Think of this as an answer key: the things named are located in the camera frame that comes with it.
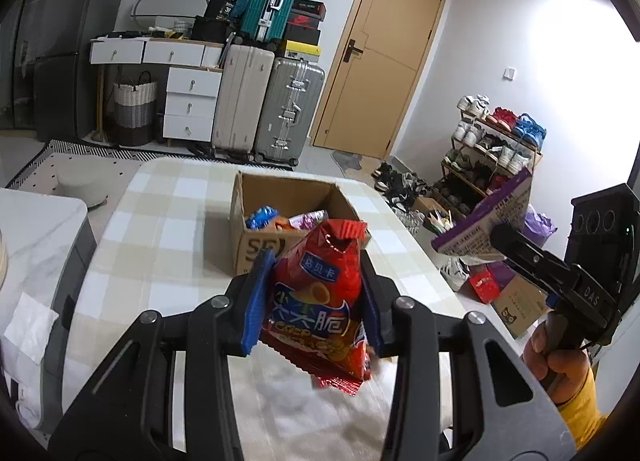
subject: light switch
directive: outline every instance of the light switch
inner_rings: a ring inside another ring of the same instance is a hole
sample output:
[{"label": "light switch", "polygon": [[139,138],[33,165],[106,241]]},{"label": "light switch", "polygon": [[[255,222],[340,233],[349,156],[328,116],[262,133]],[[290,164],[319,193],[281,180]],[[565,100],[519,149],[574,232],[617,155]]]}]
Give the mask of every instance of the light switch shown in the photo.
[{"label": "light switch", "polygon": [[504,75],[502,76],[505,80],[511,80],[513,81],[513,79],[516,76],[516,70],[513,67],[508,67],[507,69],[504,70]]}]

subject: red bag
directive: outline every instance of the red bag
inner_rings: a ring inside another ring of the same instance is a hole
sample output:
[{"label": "red bag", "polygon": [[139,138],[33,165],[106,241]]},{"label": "red bag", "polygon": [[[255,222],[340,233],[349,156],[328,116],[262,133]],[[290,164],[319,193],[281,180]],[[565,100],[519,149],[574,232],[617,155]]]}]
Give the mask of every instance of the red bag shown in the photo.
[{"label": "red bag", "polygon": [[359,300],[358,239],[366,228],[326,220],[280,258],[260,335],[292,364],[350,394],[369,371]]}]

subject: rug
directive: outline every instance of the rug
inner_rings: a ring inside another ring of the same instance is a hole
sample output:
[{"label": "rug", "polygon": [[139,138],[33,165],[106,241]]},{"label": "rug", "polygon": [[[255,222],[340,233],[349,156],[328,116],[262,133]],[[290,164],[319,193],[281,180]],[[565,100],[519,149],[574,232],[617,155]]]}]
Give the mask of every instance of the rug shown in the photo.
[{"label": "rug", "polygon": [[334,151],[331,157],[345,178],[362,181],[371,187],[375,185],[376,180],[371,177],[371,173],[380,166],[381,160],[378,158],[344,151]]},{"label": "rug", "polygon": [[[25,167],[11,180],[7,188],[36,192],[56,196],[58,189],[58,166],[68,160],[82,160],[83,156],[98,156],[105,162],[107,170],[105,181],[108,182],[106,202],[100,206],[89,209],[88,218],[96,242],[100,242],[102,233],[111,219],[111,215],[124,195],[129,182],[135,176],[140,166],[155,160],[169,156],[182,160],[198,160],[201,162],[224,162],[224,160],[208,160],[207,158],[186,157],[178,154],[159,151],[135,151],[132,149],[106,148],[104,146],[71,144],[59,140],[51,140]],[[255,165],[260,168],[283,168],[292,170],[291,167],[277,167],[274,165]]]}]

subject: human hand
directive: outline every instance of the human hand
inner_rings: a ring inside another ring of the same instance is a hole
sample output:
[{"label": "human hand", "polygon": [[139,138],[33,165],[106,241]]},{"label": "human hand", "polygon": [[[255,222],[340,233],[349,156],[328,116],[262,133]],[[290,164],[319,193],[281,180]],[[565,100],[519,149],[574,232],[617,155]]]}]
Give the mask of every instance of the human hand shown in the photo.
[{"label": "human hand", "polygon": [[542,323],[524,348],[524,362],[531,373],[543,380],[549,369],[565,376],[549,394],[551,401],[557,404],[569,401],[582,388],[591,365],[586,351],[579,349],[551,351],[546,359],[542,356],[546,346],[546,327]]}]

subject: purple bag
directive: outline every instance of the purple bag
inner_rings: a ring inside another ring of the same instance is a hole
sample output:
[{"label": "purple bag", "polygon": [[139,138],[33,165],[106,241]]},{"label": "purple bag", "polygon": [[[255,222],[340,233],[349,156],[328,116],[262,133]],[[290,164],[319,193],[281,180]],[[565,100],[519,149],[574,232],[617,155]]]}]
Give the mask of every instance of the purple bag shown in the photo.
[{"label": "purple bag", "polygon": [[[542,248],[548,238],[557,230],[558,227],[554,226],[551,219],[544,214],[537,214],[533,206],[529,205],[527,214],[524,218],[522,235],[537,247]],[[497,282],[500,289],[504,289],[516,276],[509,266],[501,262],[487,264],[487,267],[489,268],[492,276],[494,276],[495,282]]]}]

